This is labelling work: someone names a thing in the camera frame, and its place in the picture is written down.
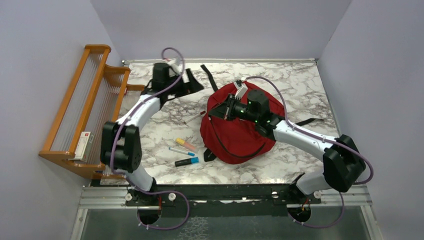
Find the red backpack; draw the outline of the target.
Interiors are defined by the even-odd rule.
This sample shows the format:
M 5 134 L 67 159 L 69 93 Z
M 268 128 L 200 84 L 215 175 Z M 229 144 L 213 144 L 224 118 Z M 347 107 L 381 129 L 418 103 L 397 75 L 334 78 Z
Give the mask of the red backpack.
M 201 68 L 214 91 L 207 100 L 206 114 L 200 125 L 200 135 L 206 147 L 204 161 L 220 159 L 236 165 L 270 151 L 276 143 L 273 129 L 277 123 L 285 121 L 283 104 L 259 86 L 242 80 L 248 87 L 241 98 L 247 106 L 247 119 L 226 121 L 208 116 L 212 107 L 224 102 L 229 94 L 235 95 L 237 89 L 234 82 L 218 88 L 207 67 L 202 65 Z

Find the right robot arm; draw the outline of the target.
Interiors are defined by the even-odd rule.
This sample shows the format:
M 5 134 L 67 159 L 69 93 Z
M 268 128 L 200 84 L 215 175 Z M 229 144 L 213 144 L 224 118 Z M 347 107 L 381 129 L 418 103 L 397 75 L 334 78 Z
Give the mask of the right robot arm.
M 289 199 L 300 204 L 309 195 L 334 189 L 346 193 L 358 184 L 359 176 L 371 165 L 358 151 L 353 139 L 345 134 L 338 137 L 318 134 L 289 121 L 286 114 L 271 109 L 266 92 L 253 89 L 245 101 L 228 94 L 223 102 L 212 106 L 208 115 L 219 122 L 251 123 L 262 137 L 294 146 L 323 163 L 320 170 L 302 173 L 288 187 Z

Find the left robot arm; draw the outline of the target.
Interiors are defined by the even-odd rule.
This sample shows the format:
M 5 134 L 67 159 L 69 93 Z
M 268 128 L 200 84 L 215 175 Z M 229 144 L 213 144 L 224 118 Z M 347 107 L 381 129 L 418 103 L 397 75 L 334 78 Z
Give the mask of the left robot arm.
M 152 78 L 141 92 L 136 104 L 116 121 L 107 121 L 102 128 L 100 161 L 125 179 L 138 191 L 144 205 L 157 200 L 156 180 L 141 165 L 140 131 L 168 101 L 197 93 L 204 89 L 191 69 L 178 73 L 169 63 L 153 65 Z

